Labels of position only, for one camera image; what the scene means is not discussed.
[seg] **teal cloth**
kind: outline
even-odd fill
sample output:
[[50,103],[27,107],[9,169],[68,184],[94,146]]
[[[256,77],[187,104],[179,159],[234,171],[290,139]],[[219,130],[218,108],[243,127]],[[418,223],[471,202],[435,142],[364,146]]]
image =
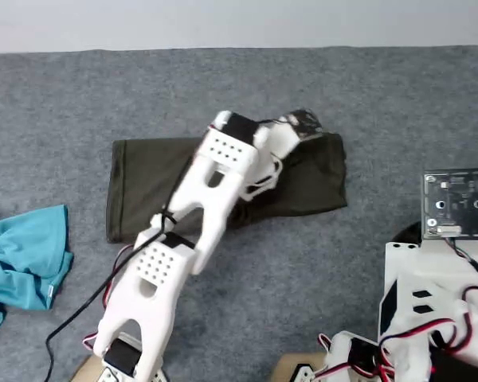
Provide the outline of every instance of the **teal cloth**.
[[0,324],[3,305],[47,310],[72,263],[67,208],[38,209],[0,220]]

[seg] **circuit board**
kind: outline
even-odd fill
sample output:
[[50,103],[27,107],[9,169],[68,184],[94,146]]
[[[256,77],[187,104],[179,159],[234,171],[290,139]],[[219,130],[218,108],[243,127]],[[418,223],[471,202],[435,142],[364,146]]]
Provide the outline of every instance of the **circuit board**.
[[422,193],[424,239],[478,240],[478,169],[425,171]]

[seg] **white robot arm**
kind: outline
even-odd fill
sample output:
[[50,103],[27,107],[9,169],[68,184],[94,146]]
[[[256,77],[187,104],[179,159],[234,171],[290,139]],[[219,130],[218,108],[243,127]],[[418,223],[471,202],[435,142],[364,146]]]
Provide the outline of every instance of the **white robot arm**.
[[[130,260],[109,298],[93,351],[103,358],[110,377],[119,382],[150,382],[161,374],[179,293],[187,277],[198,275],[206,266],[238,198],[249,201],[276,187],[281,160],[321,129],[307,111],[263,123],[230,111],[217,115],[166,213],[152,218],[149,229],[138,235],[135,248],[160,231],[163,234]],[[203,221],[202,233],[193,244],[171,230],[196,208],[203,208]],[[129,320],[138,322],[141,344],[121,335],[121,327]]]

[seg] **folded dark green shirt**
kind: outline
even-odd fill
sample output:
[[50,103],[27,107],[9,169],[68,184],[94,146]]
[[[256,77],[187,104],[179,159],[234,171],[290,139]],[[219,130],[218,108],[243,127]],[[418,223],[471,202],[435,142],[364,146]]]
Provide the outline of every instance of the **folded dark green shirt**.
[[[185,160],[200,138],[132,139],[113,142],[106,230],[111,243],[132,242],[159,212]],[[250,202],[239,200],[227,228],[273,216],[302,216],[338,209],[345,199],[345,151],[339,134],[302,142],[283,160],[275,189]],[[201,218],[190,214],[178,230],[196,232]]]

